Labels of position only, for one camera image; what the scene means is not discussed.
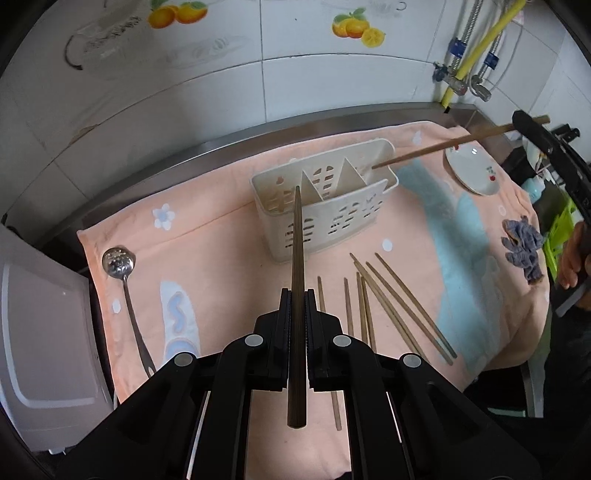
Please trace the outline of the person's right hand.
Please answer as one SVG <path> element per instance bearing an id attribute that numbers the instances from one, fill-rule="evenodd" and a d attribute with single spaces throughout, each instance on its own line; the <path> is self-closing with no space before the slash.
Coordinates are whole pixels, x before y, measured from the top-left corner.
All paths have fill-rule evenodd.
<path id="1" fill-rule="evenodd" d="M 579 222 L 564 244 L 559 261 L 558 283 L 565 289 L 574 288 L 583 272 L 590 275 L 590 228 L 585 222 Z"/>

